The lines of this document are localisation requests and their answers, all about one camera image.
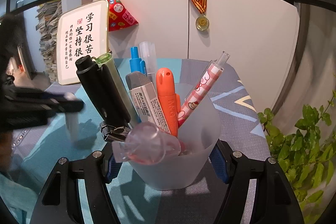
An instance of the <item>gray eraser tip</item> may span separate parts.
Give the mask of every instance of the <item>gray eraser tip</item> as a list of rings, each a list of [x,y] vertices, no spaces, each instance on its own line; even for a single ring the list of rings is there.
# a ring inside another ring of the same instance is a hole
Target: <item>gray eraser tip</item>
[[[142,74],[140,71],[132,72],[126,75],[125,78],[129,90],[151,83],[148,77]]]

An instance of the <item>floor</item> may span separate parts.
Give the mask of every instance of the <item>floor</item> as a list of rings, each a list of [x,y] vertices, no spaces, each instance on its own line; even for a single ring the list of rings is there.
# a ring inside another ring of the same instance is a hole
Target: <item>floor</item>
[[[15,78],[15,86],[46,90],[51,85],[49,78],[45,75],[36,75],[32,80],[30,80],[24,72],[20,72],[18,70],[13,74],[13,76]]]

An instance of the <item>person's hand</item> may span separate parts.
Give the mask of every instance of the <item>person's hand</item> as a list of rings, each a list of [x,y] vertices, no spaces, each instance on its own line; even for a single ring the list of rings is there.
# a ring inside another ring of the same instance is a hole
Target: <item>person's hand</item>
[[[11,164],[12,132],[0,132],[0,171],[8,170]]]

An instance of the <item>tablecloth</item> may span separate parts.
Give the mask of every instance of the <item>tablecloth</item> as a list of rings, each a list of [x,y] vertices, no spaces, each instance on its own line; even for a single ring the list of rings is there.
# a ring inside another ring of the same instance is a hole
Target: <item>tablecloth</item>
[[[120,75],[130,73],[129,59],[115,60]],[[195,85],[208,62],[190,59],[158,59],[158,67],[168,67],[176,83]],[[72,143],[66,134],[64,114],[59,114],[48,126],[25,129],[29,131],[13,153],[10,175],[18,184],[36,194],[57,160],[67,157],[78,160],[87,157],[105,145],[100,132],[101,117],[80,84],[60,86],[53,84],[48,91],[70,91],[85,102],[79,114],[79,139]],[[235,70],[228,64],[224,73],[208,93],[221,118],[221,140],[233,150],[240,150],[251,159],[265,160],[270,156],[268,145],[253,103]],[[24,130],[14,132],[19,136]],[[80,199],[85,223],[92,223],[86,199],[84,181],[79,181]],[[107,185],[112,203],[122,224],[211,224],[225,196],[227,186],[216,177],[209,162],[187,188],[157,191],[146,185],[129,163],[123,163],[116,179]],[[249,223],[253,208],[255,180],[251,180],[242,223]],[[10,193],[0,193],[9,202]]]

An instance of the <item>sign board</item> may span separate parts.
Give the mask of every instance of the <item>sign board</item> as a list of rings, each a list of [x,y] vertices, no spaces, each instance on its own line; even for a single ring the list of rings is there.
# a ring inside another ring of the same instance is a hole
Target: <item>sign board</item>
[[[109,3],[99,0],[63,14],[57,30],[57,75],[61,85],[79,83],[75,61],[108,51]]]

